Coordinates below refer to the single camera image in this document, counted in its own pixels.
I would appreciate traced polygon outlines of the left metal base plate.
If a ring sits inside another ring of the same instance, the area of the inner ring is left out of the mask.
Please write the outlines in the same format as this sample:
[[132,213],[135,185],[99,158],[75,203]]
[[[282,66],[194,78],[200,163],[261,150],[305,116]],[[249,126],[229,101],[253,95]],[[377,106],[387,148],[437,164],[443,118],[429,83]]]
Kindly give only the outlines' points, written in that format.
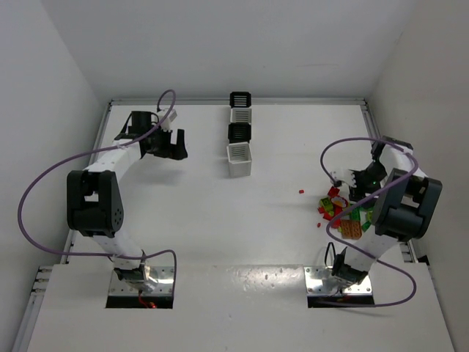
[[118,273],[111,275],[108,287],[110,296],[170,296],[174,284],[173,266],[144,266],[142,271]]

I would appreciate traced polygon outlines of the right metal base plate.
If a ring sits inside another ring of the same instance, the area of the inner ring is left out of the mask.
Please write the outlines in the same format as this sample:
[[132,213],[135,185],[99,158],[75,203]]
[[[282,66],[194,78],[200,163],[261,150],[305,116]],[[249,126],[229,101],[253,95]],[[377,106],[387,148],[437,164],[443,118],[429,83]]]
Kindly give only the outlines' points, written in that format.
[[369,276],[352,285],[332,276],[328,266],[305,266],[303,271],[308,296],[369,296],[373,293]]

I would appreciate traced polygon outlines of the far black slatted container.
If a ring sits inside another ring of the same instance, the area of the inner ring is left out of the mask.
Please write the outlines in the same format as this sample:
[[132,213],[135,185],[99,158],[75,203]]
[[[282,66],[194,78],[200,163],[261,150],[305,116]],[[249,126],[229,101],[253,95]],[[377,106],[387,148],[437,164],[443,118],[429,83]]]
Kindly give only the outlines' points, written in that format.
[[251,107],[250,92],[231,92],[229,95],[229,105],[232,109],[247,109]]

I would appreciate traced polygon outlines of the red square lego brick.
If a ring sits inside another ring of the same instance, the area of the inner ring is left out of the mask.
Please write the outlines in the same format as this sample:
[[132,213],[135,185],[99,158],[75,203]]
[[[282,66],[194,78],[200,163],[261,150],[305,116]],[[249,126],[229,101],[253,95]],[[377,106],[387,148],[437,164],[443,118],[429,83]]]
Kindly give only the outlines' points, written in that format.
[[339,188],[332,186],[328,192],[328,196],[330,198],[334,198],[339,194],[339,192],[340,192]]

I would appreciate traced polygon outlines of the black slatted container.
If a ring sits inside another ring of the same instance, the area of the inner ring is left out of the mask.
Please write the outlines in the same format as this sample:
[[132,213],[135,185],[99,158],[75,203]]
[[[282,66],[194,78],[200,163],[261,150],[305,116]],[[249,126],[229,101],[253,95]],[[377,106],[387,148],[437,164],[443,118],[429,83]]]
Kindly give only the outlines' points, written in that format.
[[232,109],[247,109],[251,107],[250,92],[231,92],[229,95],[229,105]]
[[229,143],[250,142],[251,125],[247,122],[232,122],[228,126]]

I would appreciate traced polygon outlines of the red white flower lego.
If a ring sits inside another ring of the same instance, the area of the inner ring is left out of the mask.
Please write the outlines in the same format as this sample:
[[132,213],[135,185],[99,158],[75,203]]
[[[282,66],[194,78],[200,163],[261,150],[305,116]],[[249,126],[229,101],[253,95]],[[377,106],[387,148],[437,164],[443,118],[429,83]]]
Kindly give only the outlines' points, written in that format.
[[340,197],[339,195],[331,197],[329,200],[335,208],[344,209],[349,205],[349,202],[344,197]]

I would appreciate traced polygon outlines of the far white slatted container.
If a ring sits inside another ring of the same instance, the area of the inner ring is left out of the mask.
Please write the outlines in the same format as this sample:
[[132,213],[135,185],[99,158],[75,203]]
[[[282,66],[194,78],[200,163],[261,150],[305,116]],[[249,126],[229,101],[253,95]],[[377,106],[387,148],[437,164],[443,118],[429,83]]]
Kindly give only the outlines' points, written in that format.
[[230,111],[230,123],[252,123],[251,108],[233,108]]

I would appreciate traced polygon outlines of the metal base plate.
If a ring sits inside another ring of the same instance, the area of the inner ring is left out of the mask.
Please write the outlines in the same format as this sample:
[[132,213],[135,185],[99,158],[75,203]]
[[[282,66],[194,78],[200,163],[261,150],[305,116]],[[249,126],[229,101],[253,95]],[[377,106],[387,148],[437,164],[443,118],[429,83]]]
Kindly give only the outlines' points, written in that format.
[[328,266],[305,266],[303,271],[308,296],[369,296],[373,293],[369,276],[352,285],[332,276]]
[[110,296],[170,296],[174,284],[173,266],[144,266],[142,271],[118,273],[111,275],[108,287]]

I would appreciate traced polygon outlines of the white slatted container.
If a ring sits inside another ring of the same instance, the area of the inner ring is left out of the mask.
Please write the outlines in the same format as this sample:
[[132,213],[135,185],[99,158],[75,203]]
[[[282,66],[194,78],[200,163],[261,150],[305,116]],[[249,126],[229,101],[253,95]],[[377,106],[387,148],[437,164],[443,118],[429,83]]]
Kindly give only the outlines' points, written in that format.
[[251,148],[248,142],[230,143],[227,148],[230,177],[251,175]]
[[252,123],[251,108],[233,108],[230,111],[230,123]]

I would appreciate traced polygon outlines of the near white slatted container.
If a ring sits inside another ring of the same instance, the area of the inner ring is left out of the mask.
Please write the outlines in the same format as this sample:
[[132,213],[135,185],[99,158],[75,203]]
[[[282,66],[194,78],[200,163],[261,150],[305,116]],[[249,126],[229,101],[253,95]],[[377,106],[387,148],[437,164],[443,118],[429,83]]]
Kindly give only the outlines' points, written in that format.
[[230,143],[227,148],[230,177],[251,175],[251,148],[248,142]]

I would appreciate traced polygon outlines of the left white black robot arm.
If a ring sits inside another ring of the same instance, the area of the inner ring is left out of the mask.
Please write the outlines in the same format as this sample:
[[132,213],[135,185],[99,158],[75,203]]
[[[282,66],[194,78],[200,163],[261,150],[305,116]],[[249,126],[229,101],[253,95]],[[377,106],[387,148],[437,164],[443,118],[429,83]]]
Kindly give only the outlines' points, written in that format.
[[174,109],[132,111],[111,150],[93,164],[67,176],[67,223],[70,229],[92,238],[110,254],[117,278],[139,293],[151,293],[158,285],[155,270],[144,250],[124,230],[124,206],[119,182],[129,168],[146,154],[180,161],[187,158],[185,132],[177,130],[171,142]]

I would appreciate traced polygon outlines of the lime green printed lego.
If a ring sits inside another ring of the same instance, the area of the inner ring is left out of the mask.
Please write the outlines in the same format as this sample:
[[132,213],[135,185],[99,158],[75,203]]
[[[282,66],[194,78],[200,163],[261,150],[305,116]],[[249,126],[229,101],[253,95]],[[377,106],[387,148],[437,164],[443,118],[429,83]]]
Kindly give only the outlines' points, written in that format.
[[322,198],[320,200],[320,205],[324,209],[333,208],[333,203],[330,201],[328,197]]

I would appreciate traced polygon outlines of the orange lego plate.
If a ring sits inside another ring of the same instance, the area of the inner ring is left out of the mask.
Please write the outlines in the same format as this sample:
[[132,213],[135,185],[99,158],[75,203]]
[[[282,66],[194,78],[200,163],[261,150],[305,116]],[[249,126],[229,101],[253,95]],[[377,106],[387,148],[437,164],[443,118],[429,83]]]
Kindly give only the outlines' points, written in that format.
[[341,237],[348,240],[358,240],[362,237],[361,223],[355,220],[341,220]]

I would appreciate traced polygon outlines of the near black slatted container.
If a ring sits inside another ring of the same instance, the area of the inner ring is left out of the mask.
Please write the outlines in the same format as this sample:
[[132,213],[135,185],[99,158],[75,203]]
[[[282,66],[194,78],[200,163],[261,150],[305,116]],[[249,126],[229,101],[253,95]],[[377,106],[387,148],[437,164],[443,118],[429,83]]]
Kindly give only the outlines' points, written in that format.
[[229,143],[250,142],[251,125],[247,122],[232,122],[228,126]]

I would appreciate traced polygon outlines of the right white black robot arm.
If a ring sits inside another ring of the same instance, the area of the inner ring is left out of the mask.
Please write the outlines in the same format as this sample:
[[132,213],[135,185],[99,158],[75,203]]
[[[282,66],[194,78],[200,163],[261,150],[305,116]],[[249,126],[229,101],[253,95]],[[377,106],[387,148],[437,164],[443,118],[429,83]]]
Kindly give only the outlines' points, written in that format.
[[372,207],[374,232],[346,246],[334,260],[332,277],[344,286],[362,282],[389,249],[426,233],[443,184],[415,166],[408,158],[412,153],[411,144],[384,136],[372,142],[372,162],[365,169],[332,172],[335,185],[349,186],[352,202],[392,185],[361,205]]

